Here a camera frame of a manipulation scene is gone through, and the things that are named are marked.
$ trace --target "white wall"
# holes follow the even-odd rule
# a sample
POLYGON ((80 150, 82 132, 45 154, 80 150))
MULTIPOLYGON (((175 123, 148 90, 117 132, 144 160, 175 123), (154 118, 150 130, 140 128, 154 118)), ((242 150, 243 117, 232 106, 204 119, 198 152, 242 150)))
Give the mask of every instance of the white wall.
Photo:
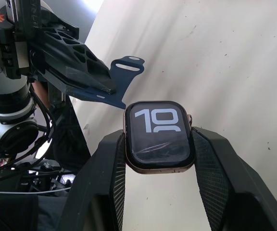
MULTIPOLYGON (((105 0, 86 44, 107 65, 143 58, 124 102, 182 104, 193 125, 228 138, 277 199, 277 0, 105 0)), ((75 108, 91 151, 122 128, 121 109, 75 108)), ((209 229, 194 167, 155 176, 127 169, 125 231, 209 229)))

